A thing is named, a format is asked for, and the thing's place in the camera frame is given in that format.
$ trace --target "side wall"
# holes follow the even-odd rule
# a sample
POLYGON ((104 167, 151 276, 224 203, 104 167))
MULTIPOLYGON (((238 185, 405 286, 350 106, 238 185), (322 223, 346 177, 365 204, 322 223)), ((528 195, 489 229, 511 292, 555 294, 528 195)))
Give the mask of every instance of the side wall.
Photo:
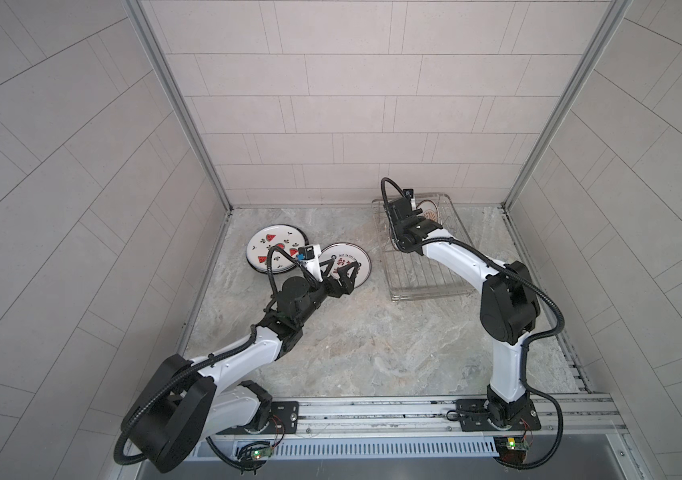
POLYGON ((0 0, 0 478, 111 466, 224 214, 119 0, 0 0))
POLYGON ((511 217, 595 387, 682 478, 682 0, 635 0, 511 217))
POLYGON ((505 199, 607 2, 142 2, 235 205, 505 199))

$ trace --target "dish rack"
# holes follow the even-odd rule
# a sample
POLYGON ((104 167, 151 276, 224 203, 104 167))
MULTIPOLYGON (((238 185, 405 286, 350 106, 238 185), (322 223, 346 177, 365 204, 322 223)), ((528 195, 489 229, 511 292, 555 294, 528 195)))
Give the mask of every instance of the dish rack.
MULTIPOLYGON (((425 193, 415 196, 417 204, 423 200, 432 200, 435 203, 439 222, 455 238, 474 246, 448 195, 425 193)), ((383 199, 374 200, 372 208, 383 253, 384 274, 392 301, 465 295, 474 290, 474 287, 448 267, 415 252, 404 254, 396 250, 389 233, 389 221, 386 219, 383 199)))

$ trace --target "white plate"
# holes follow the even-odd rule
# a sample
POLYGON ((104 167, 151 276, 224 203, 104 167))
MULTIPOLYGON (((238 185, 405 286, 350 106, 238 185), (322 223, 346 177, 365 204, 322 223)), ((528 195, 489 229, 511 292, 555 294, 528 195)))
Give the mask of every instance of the white plate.
MULTIPOLYGON (((299 246, 306 246, 307 236, 295 226, 272 225, 258 230, 247 243, 245 257, 248 264, 256 271, 265 274, 267 272, 267 254, 272 245, 280 245, 283 250, 295 257, 299 246)), ((282 254, 275 252, 272 255, 272 272, 281 274, 296 268, 289 260, 282 258, 282 254)))
POLYGON ((437 205, 432 200, 423 200, 423 202, 415 207, 424 210, 421 214, 422 216, 439 223, 439 210, 437 210, 437 205))
POLYGON ((357 277, 354 280, 354 287, 365 283, 365 280, 370 276, 370 257, 365 253, 365 250, 358 247, 355 244, 333 244, 327 245, 325 250, 319 255, 319 262, 322 263, 326 260, 330 260, 336 257, 336 261, 333 262, 333 266, 330 267, 330 275, 338 279, 338 268, 340 266, 351 264, 352 262, 359 262, 359 269, 357 271, 357 277))

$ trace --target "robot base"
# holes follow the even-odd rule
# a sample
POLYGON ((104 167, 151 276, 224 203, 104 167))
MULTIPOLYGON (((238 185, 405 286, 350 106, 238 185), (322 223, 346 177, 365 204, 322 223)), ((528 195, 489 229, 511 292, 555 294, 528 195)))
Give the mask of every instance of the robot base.
MULTIPOLYGON (((298 426, 298 402, 272 402, 270 415, 278 417, 285 426, 285 433, 287 435, 296 433, 298 426)), ((277 428, 273 422, 267 422, 267 426, 259 432, 259 435, 275 435, 277 428)), ((282 435, 283 430, 279 429, 279 434, 282 435)), ((245 427, 231 427, 226 430, 218 432, 216 435, 248 435, 249 432, 245 427)))
MULTIPOLYGON (((455 401, 455 409, 467 412, 484 412, 485 402, 483 398, 461 398, 455 401)), ((510 425, 524 426, 523 420, 528 424, 528 430, 541 430, 541 422, 538 421, 538 413, 533 401, 528 398, 526 406, 520 413, 511 419, 510 425)), ((498 432, 499 428, 490 423, 488 418, 464 418, 460 421, 462 432, 498 432)))

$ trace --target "marble countertop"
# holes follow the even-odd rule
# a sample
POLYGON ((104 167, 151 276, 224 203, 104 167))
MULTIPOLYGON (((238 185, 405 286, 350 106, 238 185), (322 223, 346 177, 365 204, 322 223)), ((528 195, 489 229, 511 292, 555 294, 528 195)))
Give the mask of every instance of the marble countertop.
MULTIPOLYGON (((500 208, 456 209, 482 252, 506 262, 518 259, 500 208)), ((492 353, 491 338, 479 321, 479 293, 392 302, 370 207, 234 210, 187 358, 242 338, 263 317, 269 281, 247 264, 244 248, 251 235, 272 224, 295 225, 312 244, 357 244, 370 255, 372 272, 351 296, 328 298, 293 350, 247 379, 275 397, 485 393, 492 353)), ((297 274, 277 275, 278 287, 297 274)), ((538 325, 537 330, 548 328, 544 316, 538 325)), ((578 391, 557 339, 532 345, 528 381, 545 392, 578 391)))

